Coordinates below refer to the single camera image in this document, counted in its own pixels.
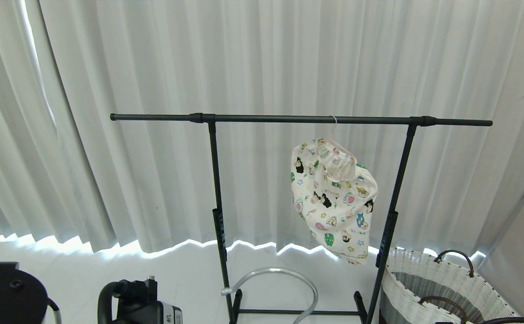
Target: basket handle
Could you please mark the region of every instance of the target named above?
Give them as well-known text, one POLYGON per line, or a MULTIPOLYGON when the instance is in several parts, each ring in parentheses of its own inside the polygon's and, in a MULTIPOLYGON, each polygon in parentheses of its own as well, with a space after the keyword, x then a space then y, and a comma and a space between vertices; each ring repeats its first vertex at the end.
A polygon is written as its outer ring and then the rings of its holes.
POLYGON ((487 320, 482 324, 524 323, 524 317, 503 317, 487 320))
POLYGON ((466 315, 466 312, 464 311, 464 308, 462 308, 460 305, 458 305, 457 303, 453 302, 452 300, 450 300, 448 298, 439 297, 439 296, 426 296, 426 297, 420 298, 420 301, 418 303, 422 304, 422 303, 427 302, 427 301, 429 301, 431 299, 442 300, 443 302, 447 302, 450 305, 456 307, 462 314, 462 319, 460 320, 460 324, 466 324, 466 322, 468 322, 468 315, 466 315))
POLYGON ((446 253, 449 253, 449 252, 456 252, 458 254, 461 254, 464 258, 466 258, 466 261, 468 261, 468 266, 470 266, 470 278, 474 277, 474 265, 472 265, 472 261, 470 261, 470 258, 468 258, 468 256, 466 255, 466 253, 464 252, 460 252, 458 250, 446 250, 446 251, 443 251, 441 252, 435 259, 434 259, 434 262, 436 263, 440 263, 442 261, 442 258, 443 256, 446 254, 446 253))

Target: black round device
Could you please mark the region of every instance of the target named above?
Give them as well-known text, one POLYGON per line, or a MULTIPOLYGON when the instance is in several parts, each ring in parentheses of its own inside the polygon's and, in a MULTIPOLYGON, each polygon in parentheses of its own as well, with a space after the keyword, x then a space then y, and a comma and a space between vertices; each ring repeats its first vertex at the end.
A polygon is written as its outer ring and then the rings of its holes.
POLYGON ((0 262, 0 324, 41 324, 48 308, 46 288, 17 262, 0 262))

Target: transparent hose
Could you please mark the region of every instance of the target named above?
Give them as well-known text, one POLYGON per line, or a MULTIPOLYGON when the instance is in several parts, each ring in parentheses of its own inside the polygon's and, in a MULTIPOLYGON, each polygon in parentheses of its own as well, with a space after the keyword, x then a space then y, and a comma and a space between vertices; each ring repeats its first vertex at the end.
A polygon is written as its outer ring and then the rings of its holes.
POLYGON ((221 295, 229 295, 231 293, 235 293, 238 291, 241 285, 243 285, 246 281, 248 281, 250 278, 255 277, 256 275, 262 275, 263 273, 284 273, 285 275, 291 275, 293 277, 296 277, 300 279, 301 281, 304 281, 308 287, 312 289, 312 294, 314 295, 314 298, 312 300, 312 305, 308 307, 303 313, 301 313, 295 320, 294 324, 298 324, 303 320, 306 316, 310 315, 311 312, 314 311, 314 308, 316 307, 316 304, 318 303, 318 289, 316 289, 316 285, 310 281, 310 279, 304 277, 303 275, 299 274, 296 271, 292 271, 289 269, 284 269, 281 267, 264 267, 261 269, 256 269, 247 275, 244 275, 234 286, 231 288, 225 288, 221 290, 221 295))

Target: clothes hanger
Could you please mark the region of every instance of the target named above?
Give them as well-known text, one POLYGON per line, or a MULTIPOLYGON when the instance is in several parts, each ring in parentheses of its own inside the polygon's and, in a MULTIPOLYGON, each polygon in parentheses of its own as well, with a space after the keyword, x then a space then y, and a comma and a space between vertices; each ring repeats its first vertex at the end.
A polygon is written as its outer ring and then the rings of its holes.
POLYGON ((333 116, 333 115, 330 115, 332 118, 334 118, 334 127, 332 127, 332 131, 330 131, 330 138, 328 139, 324 139, 324 138, 320 138, 319 141, 322 142, 322 143, 326 143, 326 142, 330 142, 332 144, 335 144, 336 146, 338 146, 340 149, 342 149, 342 151, 344 151, 344 153, 350 155, 352 158, 354 158, 354 163, 357 162, 356 160, 356 157, 354 156, 354 154, 350 153, 349 150, 347 150, 344 146, 338 144, 332 137, 334 135, 334 129, 336 129, 336 126, 338 126, 338 119, 336 119, 336 116, 333 116))

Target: screw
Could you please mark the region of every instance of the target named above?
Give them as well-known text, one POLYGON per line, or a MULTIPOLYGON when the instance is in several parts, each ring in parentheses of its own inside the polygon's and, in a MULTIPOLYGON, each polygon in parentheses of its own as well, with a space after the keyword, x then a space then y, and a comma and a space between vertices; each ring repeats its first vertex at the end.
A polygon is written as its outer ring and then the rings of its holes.
POLYGON ((10 287, 13 291, 19 291, 24 286, 24 283, 18 279, 11 281, 10 287))

